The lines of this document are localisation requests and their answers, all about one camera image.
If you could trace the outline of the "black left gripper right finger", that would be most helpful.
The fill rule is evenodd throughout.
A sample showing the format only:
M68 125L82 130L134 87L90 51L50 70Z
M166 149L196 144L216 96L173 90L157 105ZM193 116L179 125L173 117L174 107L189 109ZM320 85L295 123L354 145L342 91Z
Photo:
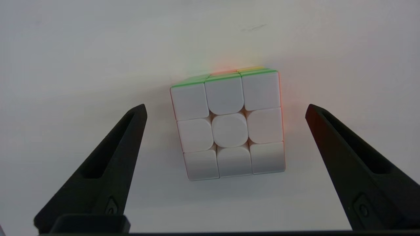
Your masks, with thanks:
M419 184L326 109L306 122L354 231L418 231Z

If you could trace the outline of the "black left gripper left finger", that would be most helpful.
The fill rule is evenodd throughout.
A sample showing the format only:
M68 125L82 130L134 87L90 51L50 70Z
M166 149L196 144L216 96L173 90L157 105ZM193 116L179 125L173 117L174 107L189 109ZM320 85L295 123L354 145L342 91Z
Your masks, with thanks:
M40 234L122 234L147 121L144 104L130 109L34 217Z

